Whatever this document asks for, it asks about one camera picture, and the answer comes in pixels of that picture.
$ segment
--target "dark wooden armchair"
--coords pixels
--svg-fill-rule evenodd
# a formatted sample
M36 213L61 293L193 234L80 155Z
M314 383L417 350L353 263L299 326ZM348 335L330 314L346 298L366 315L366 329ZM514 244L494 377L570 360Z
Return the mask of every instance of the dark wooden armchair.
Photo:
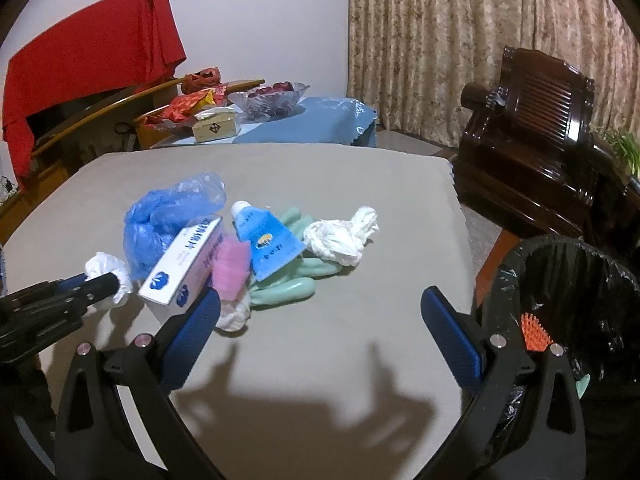
M592 162L598 169L584 240L622 261L640 276L640 180L600 144Z
M462 92L473 114L454 163L461 202L520 236L580 236L597 180L585 156L593 94L567 62L505 47L498 88Z

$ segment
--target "blue plastic bag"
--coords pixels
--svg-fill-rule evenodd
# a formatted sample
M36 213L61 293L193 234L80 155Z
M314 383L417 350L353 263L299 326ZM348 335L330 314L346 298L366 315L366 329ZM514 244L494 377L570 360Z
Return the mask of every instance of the blue plastic bag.
M132 280L144 280L177 234L195 219L220 211L225 185L215 173L149 191L124 217L124 253Z

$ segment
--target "white cardboard box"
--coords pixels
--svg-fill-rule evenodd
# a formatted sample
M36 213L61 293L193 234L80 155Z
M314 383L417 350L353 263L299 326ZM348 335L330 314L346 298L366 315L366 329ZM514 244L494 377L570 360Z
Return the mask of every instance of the white cardboard box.
M223 237L219 216L203 218L175 237L138 293L160 323L183 314L198 297Z

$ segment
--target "red fabric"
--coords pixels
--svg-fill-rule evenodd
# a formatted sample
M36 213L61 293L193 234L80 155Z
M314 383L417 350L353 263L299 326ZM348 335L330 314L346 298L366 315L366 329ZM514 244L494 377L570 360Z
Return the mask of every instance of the red fabric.
M43 32L10 59L6 73L2 126L15 173L29 174L27 116L168 78L185 59L169 0L102 0Z

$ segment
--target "snack package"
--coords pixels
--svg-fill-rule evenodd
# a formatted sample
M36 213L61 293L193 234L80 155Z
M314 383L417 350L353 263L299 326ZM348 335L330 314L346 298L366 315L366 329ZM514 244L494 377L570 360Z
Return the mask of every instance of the snack package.
M226 84L215 88L205 88L192 94L178 95L171 104L158 117L168 119L173 123L179 123L188 117L198 113L208 106L220 106L225 102Z

